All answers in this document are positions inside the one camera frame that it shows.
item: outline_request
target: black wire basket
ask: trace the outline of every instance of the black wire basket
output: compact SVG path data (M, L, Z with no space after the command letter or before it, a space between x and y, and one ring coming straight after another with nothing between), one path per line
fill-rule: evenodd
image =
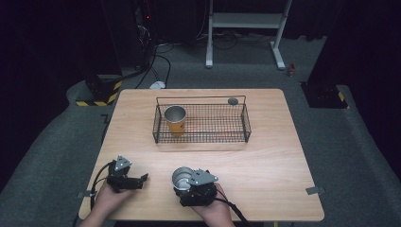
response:
M245 96L157 97L153 137L158 143L248 142L251 125ZM184 133L170 132L164 113L172 105L186 110Z

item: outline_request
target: paper cup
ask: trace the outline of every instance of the paper cup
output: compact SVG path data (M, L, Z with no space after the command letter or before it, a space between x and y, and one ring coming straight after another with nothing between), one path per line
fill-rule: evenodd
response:
M169 106L165 110L165 119L173 136L181 136L184 132L186 110L182 106Z

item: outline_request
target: hand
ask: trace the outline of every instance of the hand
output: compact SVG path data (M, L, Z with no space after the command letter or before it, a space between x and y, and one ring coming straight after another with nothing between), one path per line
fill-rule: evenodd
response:
M115 193L108 183L103 183L96 196L94 208L79 227L101 226L103 221L132 194L133 190Z
M219 183L215 183L215 185L218 189L216 198L225 200L223 195L220 194L220 192L224 194L223 188ZM235 227L231 220L230 207L227 203L213 201L208 206L192 206L192 209L203 218L203 221L209 227Z

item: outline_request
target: table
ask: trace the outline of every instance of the table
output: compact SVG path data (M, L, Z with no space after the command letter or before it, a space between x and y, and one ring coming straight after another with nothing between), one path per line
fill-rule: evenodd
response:
M275 41L270 42L271 51L277 63L277 68L285 70L283 58L278 46L286 26L292 0L287 0L283 13L229 13L213 12L213 0L210 0L209 27L206 48L206 68L213 67L213 28L214 27L247 27L277 29Z
M155 144L152 128L158 96L246 96L250 140ZM218 176L229 201L248 220L319 221L324 217L319 196L305 191L315 184L286 99L278 89L124 90L88 190L97 172L117 155L133 162L129 177L148 173L149 179L110 219L201 220L191 208L180 205L173 191L171 175L180 166L208 169ZM85 218L89 212L90 200L85 198L79 217ZM232 217L239 220L234 212Z

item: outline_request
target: small round object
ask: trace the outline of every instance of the small round object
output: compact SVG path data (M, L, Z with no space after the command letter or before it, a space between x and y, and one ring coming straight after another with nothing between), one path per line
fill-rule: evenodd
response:
M228 104L235 106L236 104L238 104L238 99L236 99L235 97L230 97L228 99Z

